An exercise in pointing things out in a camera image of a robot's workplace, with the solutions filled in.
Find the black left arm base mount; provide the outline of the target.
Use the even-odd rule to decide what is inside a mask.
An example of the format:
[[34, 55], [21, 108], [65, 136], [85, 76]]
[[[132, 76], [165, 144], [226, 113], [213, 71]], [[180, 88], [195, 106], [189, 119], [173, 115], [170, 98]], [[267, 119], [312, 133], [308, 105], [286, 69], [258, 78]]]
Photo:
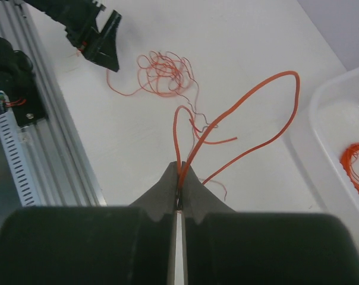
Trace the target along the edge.
[[0, 104], [14, 113], [17, 125], [24, 127], [46, 119], [48, 114], [36, 84], [36, 74], [30, 58], [13, 49], [9, 41], [0, 37], [0, 91], [7, 96]]

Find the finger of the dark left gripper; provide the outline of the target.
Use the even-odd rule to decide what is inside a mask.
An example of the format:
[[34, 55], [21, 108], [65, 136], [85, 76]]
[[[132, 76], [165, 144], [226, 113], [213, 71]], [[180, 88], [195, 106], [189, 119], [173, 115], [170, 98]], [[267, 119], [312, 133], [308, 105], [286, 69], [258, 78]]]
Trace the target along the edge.
[[121, 22], [121, 14], [112, 11], [102, 31], [90, 36], [84, 48], [84, 57], [101, 67], [114, 72], [119, 71], [119, 62], [116, 52], [116, 33]]

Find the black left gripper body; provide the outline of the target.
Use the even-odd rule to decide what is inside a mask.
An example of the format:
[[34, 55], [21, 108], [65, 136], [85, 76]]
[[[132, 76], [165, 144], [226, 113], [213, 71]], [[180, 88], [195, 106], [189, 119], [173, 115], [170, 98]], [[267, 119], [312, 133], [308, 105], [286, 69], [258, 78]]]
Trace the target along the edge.
[[35, 0], [26, 1], [33, 8], [62, 24], [69, 42], [84, 56], [96, 49], [100, 38], [96, 18], [106, 7], [99, 1]]

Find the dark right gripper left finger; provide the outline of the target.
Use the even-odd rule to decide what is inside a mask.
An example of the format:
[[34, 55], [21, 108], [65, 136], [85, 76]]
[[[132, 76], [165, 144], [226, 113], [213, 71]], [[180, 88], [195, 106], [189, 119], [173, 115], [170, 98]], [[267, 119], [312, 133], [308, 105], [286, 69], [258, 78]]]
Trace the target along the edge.
[[177, 165], [128, 206], [25, 207], [0, 229], [0, 284], [173, 284]]

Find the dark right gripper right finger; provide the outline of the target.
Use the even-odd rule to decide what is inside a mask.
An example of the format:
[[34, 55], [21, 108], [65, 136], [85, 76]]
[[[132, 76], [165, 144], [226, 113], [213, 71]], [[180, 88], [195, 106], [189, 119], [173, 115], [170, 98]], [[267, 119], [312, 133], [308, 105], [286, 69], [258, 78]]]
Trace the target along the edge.
[[235, 211], [186, 173], [185, 284], [359, 284], [359, 253], [337, 217]]

